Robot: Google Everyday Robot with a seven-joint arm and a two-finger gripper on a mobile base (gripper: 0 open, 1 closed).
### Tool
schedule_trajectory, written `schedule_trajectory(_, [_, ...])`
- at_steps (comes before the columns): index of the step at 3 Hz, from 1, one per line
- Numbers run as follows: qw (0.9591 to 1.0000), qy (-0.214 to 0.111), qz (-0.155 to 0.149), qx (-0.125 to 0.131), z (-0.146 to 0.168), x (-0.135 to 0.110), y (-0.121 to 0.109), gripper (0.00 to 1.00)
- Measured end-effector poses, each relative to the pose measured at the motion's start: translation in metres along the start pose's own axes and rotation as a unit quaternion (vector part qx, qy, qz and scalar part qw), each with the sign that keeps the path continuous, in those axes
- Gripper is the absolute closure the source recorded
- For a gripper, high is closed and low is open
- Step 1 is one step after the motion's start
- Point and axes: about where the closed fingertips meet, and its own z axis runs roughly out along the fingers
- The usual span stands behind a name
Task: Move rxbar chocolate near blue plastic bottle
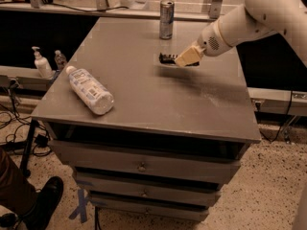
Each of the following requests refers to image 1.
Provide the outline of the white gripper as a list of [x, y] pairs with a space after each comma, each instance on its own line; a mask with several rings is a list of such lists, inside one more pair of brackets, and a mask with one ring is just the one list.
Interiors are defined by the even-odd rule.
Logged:
[[219, 56], [231, 49], [223, 39], [217, 21], [205, 27], [199, 35], [197, 42], [193, 42], [175, 58], [175, 64], [185, 67], [197, 63], [203, 55], [208, 57]]

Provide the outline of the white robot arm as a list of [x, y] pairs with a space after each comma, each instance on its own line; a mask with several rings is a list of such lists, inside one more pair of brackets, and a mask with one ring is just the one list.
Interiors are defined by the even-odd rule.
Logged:
[[307, 12], [301, 0], [245, 0], [206, 26], [197, 40], [178, 54], [175, 64], [185, 67], [274, 33], [282, 35], [307, 65]]

